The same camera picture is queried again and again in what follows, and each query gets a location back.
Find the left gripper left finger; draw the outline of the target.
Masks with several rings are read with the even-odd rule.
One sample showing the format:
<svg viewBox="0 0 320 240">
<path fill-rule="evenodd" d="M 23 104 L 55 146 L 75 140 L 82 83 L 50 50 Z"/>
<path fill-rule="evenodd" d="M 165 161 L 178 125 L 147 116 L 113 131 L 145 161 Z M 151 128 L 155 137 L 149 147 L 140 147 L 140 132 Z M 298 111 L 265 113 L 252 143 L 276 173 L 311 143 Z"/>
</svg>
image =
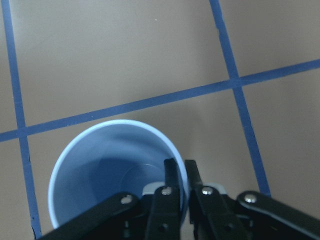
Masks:
<svg viewBox="0 0 320 240">
<path fill-rule="evenodd" d="M 179 240 L 181 227 L 180 187 L 178 165 L 171 159 L 164 160 L 164 186 L 157 188 L 147 220 L 147 240 Z"/>
</svg>

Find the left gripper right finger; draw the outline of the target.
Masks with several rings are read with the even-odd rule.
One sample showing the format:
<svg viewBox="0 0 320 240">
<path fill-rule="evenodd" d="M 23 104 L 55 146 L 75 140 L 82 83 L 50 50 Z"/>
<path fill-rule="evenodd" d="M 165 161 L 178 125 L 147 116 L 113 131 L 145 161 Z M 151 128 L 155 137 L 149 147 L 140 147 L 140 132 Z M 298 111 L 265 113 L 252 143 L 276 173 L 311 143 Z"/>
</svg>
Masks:
<svg viewBox="0 0 320 240">
<path fill-rule="evenodd" d="M 196 240 L 248 240 L 249 234 L 213 186 L 202 182 L 195 160 L 184 161 L 189 184 L 189 219 Z"/>
</svg>

